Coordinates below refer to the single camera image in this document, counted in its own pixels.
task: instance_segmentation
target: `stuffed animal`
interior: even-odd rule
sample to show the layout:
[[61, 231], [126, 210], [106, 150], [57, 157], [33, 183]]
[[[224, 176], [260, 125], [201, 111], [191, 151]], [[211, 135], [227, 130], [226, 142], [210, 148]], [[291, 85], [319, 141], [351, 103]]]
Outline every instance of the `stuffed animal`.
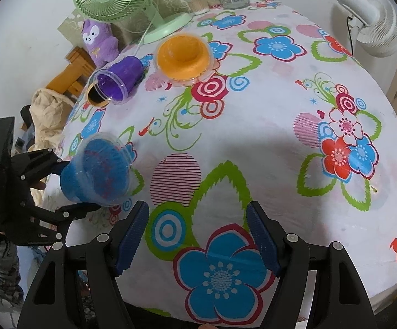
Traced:
[[109, 24], [86, 19], [82, 35], [87, 51], [98, 68], [118, 57], [118, 38], [113, 36]]

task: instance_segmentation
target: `orange cup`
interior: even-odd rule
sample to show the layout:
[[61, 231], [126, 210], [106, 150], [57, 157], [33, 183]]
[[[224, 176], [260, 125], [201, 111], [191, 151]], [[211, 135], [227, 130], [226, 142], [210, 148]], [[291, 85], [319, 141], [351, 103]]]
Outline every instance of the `orange cup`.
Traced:
[[156, 65], [174, 81], [189, 81], [212, 69], [214, 57], [209, 44], [200, 36], [179, 33], [158, 46]]

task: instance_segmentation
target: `robotic arm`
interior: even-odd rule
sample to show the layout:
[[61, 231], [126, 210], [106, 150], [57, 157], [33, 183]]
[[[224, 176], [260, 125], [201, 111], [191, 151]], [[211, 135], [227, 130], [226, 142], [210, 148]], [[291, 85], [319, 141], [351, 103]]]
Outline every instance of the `robotic arm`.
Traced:
[[[279, 278], [259, 329], [294, 329], [308, 271], [317, 276], [307, 329], [397, 329], [397, 300], [374, 315], [341, 243], [305, 243], [269, 219], [258, 202], [248, 205], [246, 217], [265, 266]], [[87, 270], [99, 329], [134, 329], [115, 277], [129, 268], [148, 218], [148, 205], [138, 201], [109, 234], [73, 247], [54, 243], [31, 285], [17, 328], [86, 328], [76, 287], [76, 271], [81, 269]]]
[[[11, 157], [14, 118], [0, 119], [0, 238], [18, 246], [52, 245], [65, 239], [70, 223], [100, 208], [97, 204], [78, 203], [62, 206], [56, 212], [36, 206], [30, 188], [49, 174], [61, 174], [68, 162], [52, 149], [42, 149]], [[56, 226], [56, 230], [40, 225]]]

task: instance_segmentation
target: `table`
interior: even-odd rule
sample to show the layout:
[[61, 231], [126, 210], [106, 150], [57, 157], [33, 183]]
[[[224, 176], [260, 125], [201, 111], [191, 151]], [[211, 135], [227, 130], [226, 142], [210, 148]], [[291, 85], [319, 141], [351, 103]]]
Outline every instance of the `table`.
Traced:
[[[244, 218], [257, 200], [307, 243], [340, 241], [370, 297], [396, 284], [397, 117], [376, 82], [275, 0], [213, 6], [184, 30], [209, 42], [209, 80], [161, 80], [153, 43], [138, 52], [147, 75], [126, 104], [97, 109], [85, 95], [76, 103], [56, 153], [70, 159], [82, 139], [114, 134], [134, 158], [134, 186], [123, 204], [73, 222], [66, 244], [108, 232], [144, 200], [150, 221], [117, 279], [123, 299], [183, 320], [258, 326], [278, 281]], [[68, 203], [52, 176], [44, 206]], [[313, 287], [310, 276], [301, 317]]]

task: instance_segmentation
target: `beige blanket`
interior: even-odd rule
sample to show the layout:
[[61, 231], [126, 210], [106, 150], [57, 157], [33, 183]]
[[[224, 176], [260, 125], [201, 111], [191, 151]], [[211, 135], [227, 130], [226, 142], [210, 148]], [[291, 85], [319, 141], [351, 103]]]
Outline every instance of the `beige blanket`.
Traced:
[[[74, 102], [70, 98], [53, 90], [38, 89], [34, 93], [30, 112], [35, 127], [35, 142], [29, 151], [57, 148], [73, 105]], [[32, 189], [31, 194], [35, 204], [41, 206], [43, 191]]]

